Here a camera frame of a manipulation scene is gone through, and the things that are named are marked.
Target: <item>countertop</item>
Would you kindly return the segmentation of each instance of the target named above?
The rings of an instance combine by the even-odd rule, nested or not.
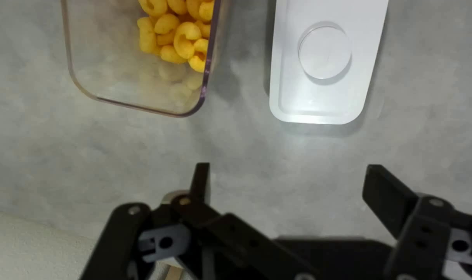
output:
[[[235,1],[207,104],[166,118],[80,93],[58,0],[0,1],[0,210],[97,238],[114,207],[156,207],[210,162],[211,204],[270,236],[392,241],[361,196],[368,163],[472,211],[472,0],[392,0],[367,107],[347,126],[272,116],[269,17],[269,1]]]

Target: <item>white container lid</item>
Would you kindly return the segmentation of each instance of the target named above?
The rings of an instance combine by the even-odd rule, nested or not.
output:
[[[278,0],[270,110],[288,123],[345,124],[365,106],[388,0]]]

